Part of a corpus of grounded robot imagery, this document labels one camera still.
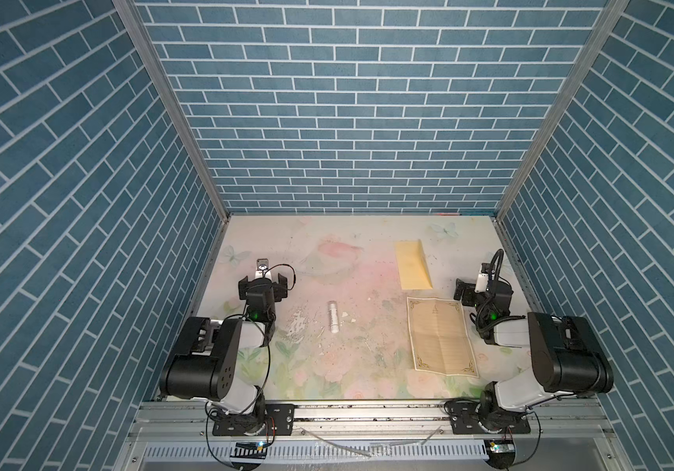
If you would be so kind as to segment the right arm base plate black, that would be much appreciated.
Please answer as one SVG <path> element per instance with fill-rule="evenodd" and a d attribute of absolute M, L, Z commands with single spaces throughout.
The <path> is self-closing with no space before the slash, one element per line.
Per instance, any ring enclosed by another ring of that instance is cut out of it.
<path fill-rule="evenodd" d="M 527 435 L 530 425 L 523 412 L 512 412 L 472 400 L 447 400 L 444 412 L 455 435 L 502 434 Z"/>

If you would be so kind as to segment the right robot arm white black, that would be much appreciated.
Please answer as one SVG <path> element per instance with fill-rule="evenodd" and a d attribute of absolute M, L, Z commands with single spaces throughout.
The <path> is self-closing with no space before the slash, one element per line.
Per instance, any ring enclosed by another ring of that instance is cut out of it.
<path fill-rule="evenodd" d="M 515 377 L 486 385 L 479 400 L 449 400 L 454 426 L 466 433 L 529 430 L 525 416 L 551 400 L 605 394 L 614 373 L 593 329 L 581 317 L 540 312 L 513 315 L 511 285 L 481 274 L 474 284 L 456 280 L 454 300 L 475 311 L 476 333 L 487 345 L 526 349 L 530 366 Z"/>

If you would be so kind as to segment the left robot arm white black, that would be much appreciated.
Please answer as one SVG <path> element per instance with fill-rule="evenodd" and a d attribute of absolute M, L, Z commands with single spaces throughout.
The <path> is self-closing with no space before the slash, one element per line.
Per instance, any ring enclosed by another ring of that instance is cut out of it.
<path fill-rule="evenodd" d="M 262 420 L 265 398 L 236 373 L 239 351 L 270 349 L 276 304 L 288 297 L 288 278 L 260 269 L 238 284 L 244 310 L 221 321 L 186 320 L 159 377 L 162 396 L 207 400 L 212 411 L 232 418 Z"/>

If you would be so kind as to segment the yellow envelope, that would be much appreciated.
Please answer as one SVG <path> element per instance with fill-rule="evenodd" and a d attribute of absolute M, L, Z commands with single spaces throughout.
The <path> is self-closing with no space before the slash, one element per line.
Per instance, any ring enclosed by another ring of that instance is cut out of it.
<path fill-rule="evenodd" d="M 395 253 L 403 290 L 433 289 L 421 241 L 396 241 Z"/>

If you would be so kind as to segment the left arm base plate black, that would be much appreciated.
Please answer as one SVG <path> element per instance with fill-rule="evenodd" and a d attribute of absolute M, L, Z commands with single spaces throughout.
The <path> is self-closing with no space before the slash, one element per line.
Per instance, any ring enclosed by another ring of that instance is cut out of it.
<path fill-rule="evenodd" d="M 291 436 L 296 407 L 292 403 L 258 404 L 251 413 L 226 414 L 214 410 L 209 430 L 214 437 Z"/>

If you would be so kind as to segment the beige letter paper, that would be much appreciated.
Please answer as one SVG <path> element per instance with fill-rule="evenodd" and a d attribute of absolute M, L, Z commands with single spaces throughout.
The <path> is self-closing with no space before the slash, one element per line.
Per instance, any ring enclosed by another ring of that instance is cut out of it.
<path fill-rule="evenodd" d="M 416 371 L 478 378 L 462 304 L 453 299 L 408 298 L 407 323 Z"/>

